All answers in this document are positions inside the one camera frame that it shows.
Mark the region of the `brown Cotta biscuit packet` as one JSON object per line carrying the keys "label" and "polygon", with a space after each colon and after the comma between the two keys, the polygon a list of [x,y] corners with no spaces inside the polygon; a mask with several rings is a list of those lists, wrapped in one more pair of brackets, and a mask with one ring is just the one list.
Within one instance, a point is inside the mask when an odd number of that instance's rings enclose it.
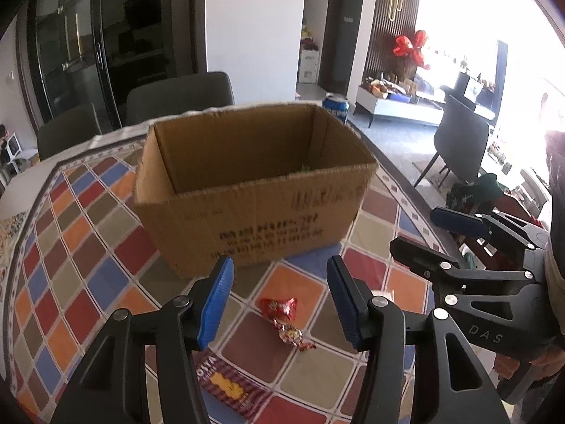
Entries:
{"label": "brown Cotta biscuit packet", "polygon": [[261,386],[210,349],[194,354],[199,386],[232,412],[253,420],[271,398],[270,389]]}

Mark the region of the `small red candy packet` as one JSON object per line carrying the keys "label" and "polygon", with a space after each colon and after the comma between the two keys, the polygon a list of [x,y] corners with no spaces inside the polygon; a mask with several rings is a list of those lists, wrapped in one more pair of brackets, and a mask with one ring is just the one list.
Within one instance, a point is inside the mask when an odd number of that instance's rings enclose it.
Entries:
{"label": "small red candy packet", "polygon": [[266,319],[293,322],[296,318],[298,301],[295,298],[286,300],[262,298],[258,301],[258,307]]}

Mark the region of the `red twisted wrapper candy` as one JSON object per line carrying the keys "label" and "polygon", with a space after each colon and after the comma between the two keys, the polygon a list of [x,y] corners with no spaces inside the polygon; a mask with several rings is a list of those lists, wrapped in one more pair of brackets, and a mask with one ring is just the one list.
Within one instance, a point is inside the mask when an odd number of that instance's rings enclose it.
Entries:
{"label": "red twisted wrapper candy", "polygon": [[272,320],[272,324],[277,330],[280,340],[291,347],[296,347],[300,351],[315,349],[314,343],[304,339],[303,332],[292,324],[285,324],[280,320]]}

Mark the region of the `dark chair right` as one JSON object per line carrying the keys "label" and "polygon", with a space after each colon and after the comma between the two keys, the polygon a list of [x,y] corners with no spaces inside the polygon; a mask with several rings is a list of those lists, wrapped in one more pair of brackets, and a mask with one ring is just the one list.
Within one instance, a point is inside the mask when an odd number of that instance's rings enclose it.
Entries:
{"label": "dark chair right", "polygon": [[482,117],[454,97],[445,98],[444,115],[434,135],[436,154],[429,161],[416,187],[440,157],[444,166],[465,183],[475,182],[487,149],[489,126]]}

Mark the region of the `colourful checkered tablecloth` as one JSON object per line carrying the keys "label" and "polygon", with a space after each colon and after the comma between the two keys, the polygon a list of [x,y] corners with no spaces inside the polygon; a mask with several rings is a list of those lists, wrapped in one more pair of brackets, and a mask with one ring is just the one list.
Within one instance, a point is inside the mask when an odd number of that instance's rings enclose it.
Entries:
{"label": "colourful checkered tablecloth", "polygon": [[301,120],[295,158],[179,189],[153,120],[16,177],[1,224],[5,423],[447,419],[456,350],[409,256],[462,264],[353,127]]}

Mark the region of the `white TV cabinet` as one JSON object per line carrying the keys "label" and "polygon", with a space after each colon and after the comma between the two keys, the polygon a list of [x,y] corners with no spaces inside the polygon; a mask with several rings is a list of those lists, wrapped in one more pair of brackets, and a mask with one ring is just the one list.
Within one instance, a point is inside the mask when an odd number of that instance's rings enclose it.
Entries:
{"label": "white TV cabinet", "polygon": [[354,113],[368,115],[370,119],[368,127],[371,127],[376,118],[410,120],[419,124],[438,126],[444,117],[444,110],[441,107],[409,104],[393,101],[390,98],[382,99],[362,86],[357,89]]}

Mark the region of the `patterned placemat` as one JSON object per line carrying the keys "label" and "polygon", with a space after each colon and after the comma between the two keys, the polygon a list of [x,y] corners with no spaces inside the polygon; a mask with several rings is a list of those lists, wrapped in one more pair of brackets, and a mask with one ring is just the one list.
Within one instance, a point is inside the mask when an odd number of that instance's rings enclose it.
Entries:
{"label": "patterned placemat", "polygon": [[12,260],[16,242],[21,234],[28,211],[19,212],[14,216],[0,221],[0,268],[4,276]]}

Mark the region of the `blue Pepsi can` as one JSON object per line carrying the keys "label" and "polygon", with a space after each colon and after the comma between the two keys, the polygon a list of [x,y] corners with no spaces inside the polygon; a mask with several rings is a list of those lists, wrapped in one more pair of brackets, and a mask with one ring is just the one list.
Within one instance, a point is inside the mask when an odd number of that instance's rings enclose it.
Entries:
{"label": "blue Pepsi can", "polygon": [[347,116],[350,111],[350,104],[346,98],[333,93],[327,93],[324,101],[322,101],[322,108],[331,113],[336,119],[340,120],[343,124],[347,122]]}

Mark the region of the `brown cardboard box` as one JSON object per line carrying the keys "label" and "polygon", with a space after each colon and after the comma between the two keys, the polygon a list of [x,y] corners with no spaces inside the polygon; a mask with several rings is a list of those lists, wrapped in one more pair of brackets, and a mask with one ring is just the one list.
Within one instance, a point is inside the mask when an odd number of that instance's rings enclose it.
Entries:
{"label": "brown cardboard box", "polygon": [[155,120],[133,206],[169,267],[203,277],[340,242],[377,170],[362,140],[308,102]]}

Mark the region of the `red bow decoration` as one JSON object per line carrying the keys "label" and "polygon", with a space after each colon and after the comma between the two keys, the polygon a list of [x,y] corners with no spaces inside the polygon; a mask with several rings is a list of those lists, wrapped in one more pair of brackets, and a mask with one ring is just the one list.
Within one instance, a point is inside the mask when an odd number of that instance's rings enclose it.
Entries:
{"label": "red bow decoration", "polygon": [[415,32],[410,39],[407,35],[400,35],[395,40],[393,54],[397,58],[410,58],[417,67],[428,70],[430,66],[425,62],[422,49],[427,42],[428,36],[424,30]]}

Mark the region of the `grey dining chair left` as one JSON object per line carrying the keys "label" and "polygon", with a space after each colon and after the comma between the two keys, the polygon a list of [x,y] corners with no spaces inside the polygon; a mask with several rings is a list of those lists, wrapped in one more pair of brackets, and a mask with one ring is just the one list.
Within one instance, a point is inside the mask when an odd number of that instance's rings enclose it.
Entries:
{"label": "grey dining chair left", "polygon": [[44,161],[101,134],[93,104],[82,104],[49,120],[38,129],[38,156]]}

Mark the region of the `black glass sliding door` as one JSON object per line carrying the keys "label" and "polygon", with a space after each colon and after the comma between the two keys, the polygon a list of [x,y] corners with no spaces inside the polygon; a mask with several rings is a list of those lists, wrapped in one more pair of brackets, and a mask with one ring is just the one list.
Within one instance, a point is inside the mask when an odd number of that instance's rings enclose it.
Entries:
{"label": "black glass sliding door", "polygon": [[33,129],[82,104],[118,129],[133,89],[208,69],[205,0],[24,0],[15,39]]}

